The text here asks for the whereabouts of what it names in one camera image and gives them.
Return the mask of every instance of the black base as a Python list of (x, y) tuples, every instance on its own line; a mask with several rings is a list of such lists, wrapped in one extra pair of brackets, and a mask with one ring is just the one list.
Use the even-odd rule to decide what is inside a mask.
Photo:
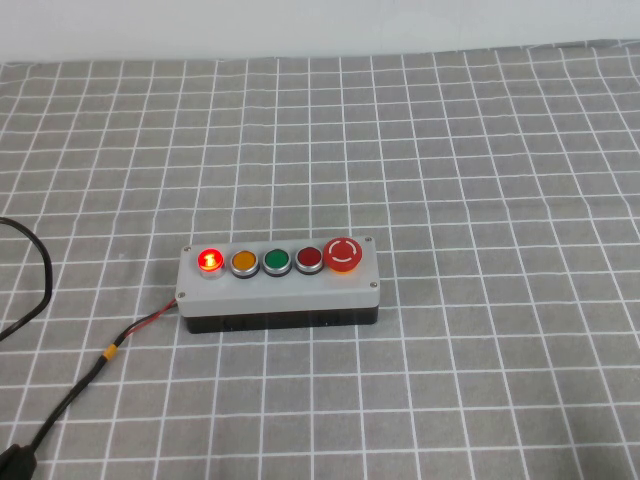
[(190, 333), (236, 332), (276, 328), (372, 325), (378, 321), (378, 307), (303, 312), (255, 313), (185, 317)]

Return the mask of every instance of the power cord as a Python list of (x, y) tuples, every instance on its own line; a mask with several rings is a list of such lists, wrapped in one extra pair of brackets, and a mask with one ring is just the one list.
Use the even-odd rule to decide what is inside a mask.
[(44, 246), (44, 243), (40, 241), (40, 239), (29, 230), (27, 227), (22, 225), (21, 223), (16, 222), (15, 220), (11, 220), (10, 218), (0, 217), (0, 224), (8, 225), (13, 227), (22, 233), (25, 237), (31, 240), (31, 243), (38, 249), (40, 255), (42, 256), (42, 262), (44, 263), (44, 296), (42, 300), (36, 307), (27, 313), (20, 320), (15, 322), (13, 325), (7, 327), (5, 330), (0, 332), (0, 342), (7, 338), (9, 335), (17, 332), (19, 329), (24, 327), (27, 323), (29, 323), (33, 318), (40, 315), (40, 313), (47, 308), (49, 302), (51, 301), (51, 295), (53, 294), (53, 266), (51, 265), (51, 256), (49, 255), (49, 251), (47, 247)]
[[(31, 243), (38, 249), (40, 254), (42, 255), (42, 260), (44, 262), (44, 272), (45, 272), (45, 288), (44, 288), (44, 297), (42, 301), (28, 314), (23, 316), (21, 319), (13, 323), (11, 326), (0, 332), (0, 342), (5, 340), (9, 335), (12, 335), (24, 325), (26, 325), (30, 320), (40, 314), (51, 301), (51, 296), (53, 293), (53, 267), (51, 264), (51, 257), (49, 256), (49, 252), (44, 244), (40, 241), (40, 239), (27, 227), (22, 225), (21, 223), (16, 222), (15, 220), (11, 220), (9, 218), (0, 217), (0, 224), (9, 225), (14, 229), (21, 232), (25, 237), (27, 237)], [(31, 440), (31, 443), (21, 447), (17, 444), (11, 445), (7, 450), (5, 450), (0, 455), (0, 480), (30, 480), (33, 477), (33, 472), (36, 469), (38, 464), (35, 456), (35, 452), (47, 436), (53, 425), (56, 423), (58, 418), (65, 412), (67, 407), (73, 402), (82, 391), (87, 388), (87, 386), (98, 376), (98, 373), (104, 368), (104, 366), (111, 360), (122, 342), (124, 342), (130, 335), (133, 333), (143, 329), (147, 325), (155, 322), (162, 314), (176, 307), (176, 300), (172, 299), (167, 305), (165, 305), (162, 309), (158, 310), (151, 315), (147, 315), (144, 318), (132, 323), (127, 328), (125, 328), (120, 335), (116, 337), (111, 345), (100, 355), (96, 363), (93, 365), (91, 370), (82, 377), (78, 383), (76, 383), (73, 388), (69, 391), (69, 393), (58, 403), (56, 408), (51, 412), (49, 417), (44, 421), (38, 432)]]

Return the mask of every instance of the green button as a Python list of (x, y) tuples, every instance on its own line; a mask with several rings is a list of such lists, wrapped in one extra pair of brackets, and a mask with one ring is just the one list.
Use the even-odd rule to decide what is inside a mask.
[(289, 263), (289, 254), (284, 250), (280, 250), (276, 248), (275, 250), (271, 250), (264, 257), (264, 263), (274, 270), (279, 270)]

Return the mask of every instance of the illuminated red button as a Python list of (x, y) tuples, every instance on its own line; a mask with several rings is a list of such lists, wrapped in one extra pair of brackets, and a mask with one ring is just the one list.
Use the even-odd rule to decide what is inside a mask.
[(207, 248), (198, 255), (198, 268), (203, 277), (222, 273), (222, 267), (224, 267), (224, 257), (219, 250)]
[(322, 270), (322, 252), (315, 247), (305, 247), (298, 250), (296, 268), (305, 275), (318, 273)]
[(324, 246), (324, 262), (338, 273), (347, 273), (362, 260), (362, 247), (352, 238), (339, 237), (329, 240)]

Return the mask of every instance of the red wire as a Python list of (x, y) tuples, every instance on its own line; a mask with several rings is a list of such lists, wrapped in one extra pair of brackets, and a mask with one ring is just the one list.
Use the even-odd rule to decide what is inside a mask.
[(140, 325), (138, 325), (135, 328), (132, 328), (131, 330), (129, 330), (129, 332), (127, 333), (127, 335), (125, 336), (128, 337), (129, 335), (131, 335), (132, 333), (137, 332), (138, 330), (142, 330), (144, 327), (146, 327), (147, 325), (149, 325), (150, 323), (155, 322), (158, 318), (160, 318), (162, 316), (162, 314), (164, 312), (166, 312), (167, 310), (169, 310), (171, 307), (173, 307), (176, 303), (176, 299), (174, 298), (173, 300), (171, 300), (169, 303), (167, 303), (167, 305), (162, 309), (159, 310), (158, 313), (156, 313), (153, 317), (151, 317), (149, 320), (147, 320), (146, 322), (141, 323)]

